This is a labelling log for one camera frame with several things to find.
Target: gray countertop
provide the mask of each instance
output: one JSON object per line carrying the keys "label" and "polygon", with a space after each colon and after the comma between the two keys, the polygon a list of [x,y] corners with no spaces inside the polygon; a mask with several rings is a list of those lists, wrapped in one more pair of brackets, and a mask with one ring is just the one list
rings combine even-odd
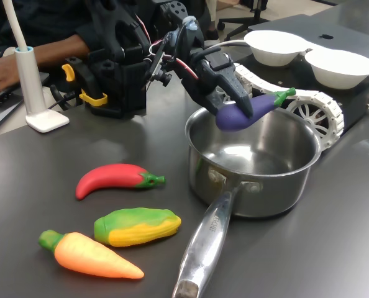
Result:
{"label": "gray countertop", "polygon": [[313,17],[369,35],[369,0],[347,0]]}
{"label": "gray countertop", "polygon": [[[189,190],[186,119],[197,109],[174,76],[153,83],[144,117],[119,121],[83,107],[70,124],[41,135],[23,127],[0,136],[0,298],[171,297],[181,257],[206,205]],[[274,220],[232,219],[208,297],[369,297],[369,115],[313,167],[299,204]],[[161,189],[108,189],[85,200],[75,187],[89,170],[133,163],[165,175]],[[141,281],[85,276],[60,267],[37,244],[42,231],[91,236],[113,210],[171,209],[177,235],[116,249]]]}

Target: stainless steel pot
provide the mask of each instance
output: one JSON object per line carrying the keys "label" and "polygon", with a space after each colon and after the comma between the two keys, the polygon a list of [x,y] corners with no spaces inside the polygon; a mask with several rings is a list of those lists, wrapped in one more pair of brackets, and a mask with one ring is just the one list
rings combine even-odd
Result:
{"label": "stainless steel pot", "polygon": [[184,253],[174,298],[200,297],[221,253],[231,213],[260,218],[290,210],[321,154],[316,131],[283,109],[229,133],[200,109],[187,121],[186,136],[191,188],[211,205]]}

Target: white bowl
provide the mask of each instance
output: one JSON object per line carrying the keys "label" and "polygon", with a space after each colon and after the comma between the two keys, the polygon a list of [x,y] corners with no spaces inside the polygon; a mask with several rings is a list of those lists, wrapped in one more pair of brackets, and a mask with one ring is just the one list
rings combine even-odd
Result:
{"label": "white bowl", "polygon": [[369,59],[329,48],[313,50],[304,58],[311,64],[316,80],[334,89],[351,89],[369,76]]}
{"label": "white bowl", "polygon": [[305,39],[281,31],[252,31],[244,40],[251,47],[255,59],[268,66],[285,66],[309,48]]}

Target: keyboard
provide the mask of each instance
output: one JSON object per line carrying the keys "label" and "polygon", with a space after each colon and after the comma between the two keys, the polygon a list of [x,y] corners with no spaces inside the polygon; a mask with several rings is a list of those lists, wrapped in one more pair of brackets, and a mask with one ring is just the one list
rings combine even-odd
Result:
{"label": "keyboard", "polygon": [[[49,74],[40,73],[41,83],[45,84]],[[0,93],[0,124],[4,122],[21,104],[23,94],[20,85],[5,89]]]}

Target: purple eggplant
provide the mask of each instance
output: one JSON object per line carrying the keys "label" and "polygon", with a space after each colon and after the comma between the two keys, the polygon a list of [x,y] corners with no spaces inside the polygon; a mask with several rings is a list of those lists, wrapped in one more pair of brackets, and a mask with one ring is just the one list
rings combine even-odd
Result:
{"label": "purple eggplant", "polygon": [[220,130],[235,132],[246,129],[270,111],[280,107],[283,101],[296,94],[295,88],[274,94],[264,94],[250,99],[253,116],[248,118],[236,104],[226,104],[216,114],[216,125]]}

